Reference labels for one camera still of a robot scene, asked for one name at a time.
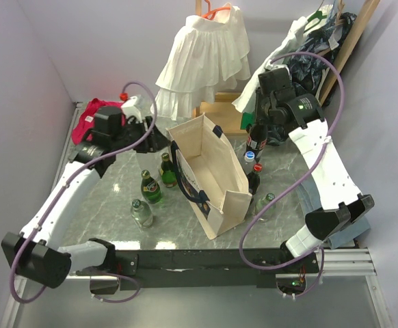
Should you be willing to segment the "large cola bottle red cap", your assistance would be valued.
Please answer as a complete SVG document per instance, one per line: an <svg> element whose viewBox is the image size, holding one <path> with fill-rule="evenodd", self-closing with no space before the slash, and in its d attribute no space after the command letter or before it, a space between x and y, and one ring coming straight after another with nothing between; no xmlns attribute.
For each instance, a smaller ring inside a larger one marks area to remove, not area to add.
<svg viewBox="0 0 398 328"><path fill-rule="evenodd" d="M254 124L249 124L246 131L248 133L246 152L253 152L255 161L259 163L267 143L267 125L264 120L257 120Z"/></svg>

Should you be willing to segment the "beige canvas tote bag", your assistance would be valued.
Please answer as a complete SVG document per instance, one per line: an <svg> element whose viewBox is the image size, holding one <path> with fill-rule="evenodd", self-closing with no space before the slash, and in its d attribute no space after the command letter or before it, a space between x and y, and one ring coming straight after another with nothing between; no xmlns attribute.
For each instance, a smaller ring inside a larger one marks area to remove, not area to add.
<svg viewBox="0 0 398 328"><path fill-rule="evenodd" d="M168 129L178 186L208 239L244 221L252 194L248 178L220 126L201 115Z"/></svg>

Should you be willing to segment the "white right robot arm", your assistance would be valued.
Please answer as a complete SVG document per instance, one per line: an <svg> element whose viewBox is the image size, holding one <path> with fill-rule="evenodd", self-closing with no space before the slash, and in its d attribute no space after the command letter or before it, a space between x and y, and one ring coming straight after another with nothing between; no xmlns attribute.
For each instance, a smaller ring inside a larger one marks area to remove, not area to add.
<svg viewBox="0 0 398 328"><path fill-rule="evenodd" d="M273 65L258 75L256 114L261 122L277 124L297 146L313 177L321 206L305 216L305 224L282 248L281 267L297 271L302 254L320 245L330 235L350 226L374 206L350 178L328 136L328 123L319 101L312 94L298 96L285 65Z"/></svg>

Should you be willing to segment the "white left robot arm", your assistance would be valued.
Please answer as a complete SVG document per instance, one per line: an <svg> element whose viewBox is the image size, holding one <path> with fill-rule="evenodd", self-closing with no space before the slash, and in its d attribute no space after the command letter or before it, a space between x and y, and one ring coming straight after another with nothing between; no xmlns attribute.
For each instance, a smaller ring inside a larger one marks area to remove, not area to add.
<svg viewBox="0 0 398 328"><path fill-rule="evenodd" d="M127 150L157 152L168 145L168 139L155 126L155 117L141 118L136 109L101 107L93 123L74 147L63 176L35 217L18 234L8 232L3 238L1 247L11 268L11 280L20 275L57 288L75 271L94 268L107 275L115 270L112 243L92 238L63 248L64 234L80 203L116 161L117 154Z"/></svg>

